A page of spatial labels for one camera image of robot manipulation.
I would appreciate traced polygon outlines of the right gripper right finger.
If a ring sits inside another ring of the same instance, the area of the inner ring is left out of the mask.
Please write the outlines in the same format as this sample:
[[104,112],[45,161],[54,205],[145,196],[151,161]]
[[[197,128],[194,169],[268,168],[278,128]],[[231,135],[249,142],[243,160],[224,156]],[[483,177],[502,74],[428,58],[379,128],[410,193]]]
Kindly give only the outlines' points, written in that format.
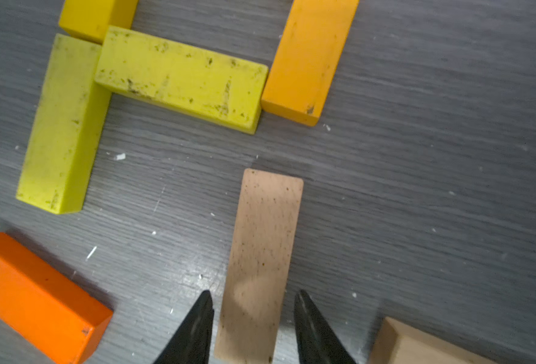
[[356,364],[305,290],[295,295],[294,322],[300,363]]

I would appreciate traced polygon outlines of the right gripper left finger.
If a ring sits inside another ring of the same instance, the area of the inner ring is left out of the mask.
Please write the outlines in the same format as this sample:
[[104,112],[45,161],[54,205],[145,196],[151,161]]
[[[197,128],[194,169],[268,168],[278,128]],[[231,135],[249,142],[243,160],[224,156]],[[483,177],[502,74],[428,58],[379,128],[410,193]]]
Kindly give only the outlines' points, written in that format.
[[154,363],[208,364],[213,330],[213,300],[203,291]]

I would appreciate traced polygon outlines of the red orange block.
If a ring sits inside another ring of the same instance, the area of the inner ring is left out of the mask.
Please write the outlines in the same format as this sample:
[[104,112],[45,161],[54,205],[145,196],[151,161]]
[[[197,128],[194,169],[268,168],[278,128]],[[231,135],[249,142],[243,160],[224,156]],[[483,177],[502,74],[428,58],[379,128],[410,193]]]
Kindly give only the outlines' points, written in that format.
[[92,356],[113,311],[0,232],[0,319],[55,363]]

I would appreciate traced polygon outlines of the yellow block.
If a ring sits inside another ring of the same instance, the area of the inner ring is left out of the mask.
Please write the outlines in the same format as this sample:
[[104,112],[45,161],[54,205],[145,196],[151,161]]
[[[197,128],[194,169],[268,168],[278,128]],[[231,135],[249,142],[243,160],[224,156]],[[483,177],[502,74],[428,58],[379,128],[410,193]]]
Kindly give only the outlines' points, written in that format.
[[112,93],[95,83],[101,46],[58,34],[16,198],[56,215],[83,208]]
[[110,26],[95,81],[110,91],[255,134],[266,65]]
[[59,26],[70,36],[102,44],[110,25],[129,29],[139,0],[66,0]]

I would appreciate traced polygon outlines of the amber orange block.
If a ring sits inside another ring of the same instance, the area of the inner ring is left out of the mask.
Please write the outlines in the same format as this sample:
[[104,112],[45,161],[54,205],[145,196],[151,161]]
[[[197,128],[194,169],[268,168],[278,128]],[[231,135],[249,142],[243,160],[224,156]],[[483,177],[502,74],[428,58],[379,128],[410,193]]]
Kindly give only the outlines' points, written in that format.
[[358,0],[295,0],[261,97],[265,112],[315,126]]

